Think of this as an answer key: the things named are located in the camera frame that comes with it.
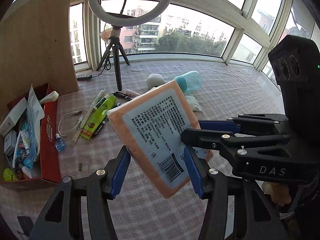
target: barcode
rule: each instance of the barcode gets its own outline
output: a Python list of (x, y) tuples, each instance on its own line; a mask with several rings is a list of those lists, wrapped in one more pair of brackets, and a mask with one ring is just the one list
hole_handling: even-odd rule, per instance
[(161, 162), (159, 166), (170, 183), (173, 182), (182, 172), (184, 172), (179, 163), (176, 161), (174, 154), (171, 154), (168, 158)]

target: white box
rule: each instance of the white box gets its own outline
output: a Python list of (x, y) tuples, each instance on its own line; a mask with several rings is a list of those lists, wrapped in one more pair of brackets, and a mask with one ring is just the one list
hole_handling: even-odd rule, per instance
[(17, 142), (17, 132), (15, 130), (11, 130), (4, 137), (4, 154), (10, 156), (14, 153), (14, 148), (16, 147)]
[(27, 106), (28, 102), (26, 98), (23, 98), (11, 109), (3, 123), (0, 125), (0, 134), (3, 137), (16, 125), (24, 110), (27, 109)]

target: cardboard box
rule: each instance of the cardboard box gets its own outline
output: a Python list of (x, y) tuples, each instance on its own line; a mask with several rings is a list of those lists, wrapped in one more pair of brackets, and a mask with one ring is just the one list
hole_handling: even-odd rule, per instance
[[(34, 88), (38, 99), (44, 98), (50, 94), (52, 87), (47, 83), (40, 87)], [(28, 92), (25, 95), (15, 99), (7, 104), (9, 110), (12, 109), (17, 102), (23, 97), (28, 99)], [(41, 175), (37, 178), (4, 181), (3, 176), (0, 176), (0, 186), (12, 189), (15, 191), (35, 190), (40, 188), (55, 187), (61, 181), (59, 168), (58, 151), (55, 148), (55, 134), (57, 123), (57, 106), (58, 100), (47, 102), (44, 104), (44, 118), (41, 120), (41, 135), (40, 135), (40, 168)], [(8, 167), (7, 160), (3, 153), (0, 158), (1, 165), (4, 169)]]

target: green tube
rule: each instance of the green tube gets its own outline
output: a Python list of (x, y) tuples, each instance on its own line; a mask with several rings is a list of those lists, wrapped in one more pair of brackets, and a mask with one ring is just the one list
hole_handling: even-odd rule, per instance
[(107, 116), (107, 111), (112, 109), (116, 102), (117, 99), (115, 96), (109, 96), (109, 98), (103, 102), (97, 111), (90, 116), (80, 135), (86, 139), (90, 139), (99, 124)]

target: orange package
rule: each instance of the orange package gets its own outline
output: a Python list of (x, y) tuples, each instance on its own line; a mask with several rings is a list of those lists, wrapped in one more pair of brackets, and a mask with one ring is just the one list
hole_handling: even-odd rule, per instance
[[(189, 180), (183, 160), (180, 134), (186, 128), (200, 129), (175, 80), (108, 111), (121, 141), (158, 191), (169, 198)], [(209, 161), (212, 150), (195, 148)]]

